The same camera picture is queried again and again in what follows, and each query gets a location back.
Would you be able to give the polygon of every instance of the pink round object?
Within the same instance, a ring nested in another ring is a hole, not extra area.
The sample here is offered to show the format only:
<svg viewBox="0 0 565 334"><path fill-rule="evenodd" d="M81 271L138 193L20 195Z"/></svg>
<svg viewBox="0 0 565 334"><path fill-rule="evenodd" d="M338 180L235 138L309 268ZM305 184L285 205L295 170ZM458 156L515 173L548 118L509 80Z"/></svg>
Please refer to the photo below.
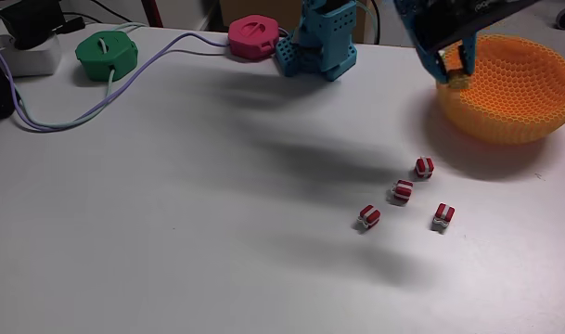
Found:
<svg viewBox="0 0 565 334"><path fill-rule="evenodd" d="M261 15L249 15L230 24L230 52L241 58L258 60L274 53L278 43L278 22Z"/></svg>

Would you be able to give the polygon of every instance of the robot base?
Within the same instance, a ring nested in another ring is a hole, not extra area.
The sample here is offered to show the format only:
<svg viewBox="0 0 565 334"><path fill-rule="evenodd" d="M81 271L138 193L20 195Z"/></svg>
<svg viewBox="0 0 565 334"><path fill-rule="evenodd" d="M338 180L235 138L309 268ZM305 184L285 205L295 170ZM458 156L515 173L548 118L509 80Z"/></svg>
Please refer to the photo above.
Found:
<svg viewBox="0 0 565 334"><path fill-rule="evenodd" d="M303 0L299 27L276 45L276 58L284 75L320 72L334 81L354 66L355 12L354 0Z"/></svg>

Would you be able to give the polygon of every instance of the blue robot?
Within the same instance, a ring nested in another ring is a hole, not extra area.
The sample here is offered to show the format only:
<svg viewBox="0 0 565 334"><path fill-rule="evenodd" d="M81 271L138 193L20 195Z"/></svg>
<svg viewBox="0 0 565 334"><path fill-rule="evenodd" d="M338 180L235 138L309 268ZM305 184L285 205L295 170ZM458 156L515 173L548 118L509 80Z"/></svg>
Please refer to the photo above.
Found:
<svg viewBox="0 0 565 334"><path fill-rule="evenodd" d="M474 72L476 32L538 0L393 0L422 66L437 82L447 84L439 51L461 41L459 58L466 75ZM276 45L286 76L321 72L336 80L356 63L352 43L355 0L302 0L301 22Z"/></svg>
<svg viewBox="0 0 565 334"><path fill-rule="evenodd" d="M321 72L326 79L336 80L356 63L355 25L354 0L303 0L299 27L276 45L284 75Z"/></svg>

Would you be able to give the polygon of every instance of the cardboard box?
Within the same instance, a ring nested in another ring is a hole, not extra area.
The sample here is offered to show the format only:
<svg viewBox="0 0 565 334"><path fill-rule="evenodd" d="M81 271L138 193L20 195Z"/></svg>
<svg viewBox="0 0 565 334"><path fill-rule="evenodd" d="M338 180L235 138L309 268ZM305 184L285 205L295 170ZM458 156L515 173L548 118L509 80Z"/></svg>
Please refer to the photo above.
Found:
<svg viewBox="0 0 565 334"><path fill-rule="evenodd" d="M367 4L375 13L371 0L359 0ZM223 23L229 26L236 19L251 14L264 15L278 21L280 27L292 30L299 25L301 19L302 0L220 0L223 12ZM372 32L370 17L362 9L356 11L356 27L353 30L353 41L363 43Z"/></svg>

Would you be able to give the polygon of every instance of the orange bowl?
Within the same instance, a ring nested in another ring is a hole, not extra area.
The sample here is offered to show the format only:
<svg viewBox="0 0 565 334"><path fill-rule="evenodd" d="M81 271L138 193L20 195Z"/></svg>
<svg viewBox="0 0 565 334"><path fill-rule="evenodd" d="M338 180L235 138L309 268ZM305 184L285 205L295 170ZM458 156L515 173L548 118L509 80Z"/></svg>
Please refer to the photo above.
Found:
<svg viewBox="0 0 565 334"><path fill-rule="evenodd" d="M519 37L484 35L476 45L469 89L437 84L446 117L464 132L496 144L540 139L565 123L565 59ZM448 70L461 68L456 45Z"/></svg>

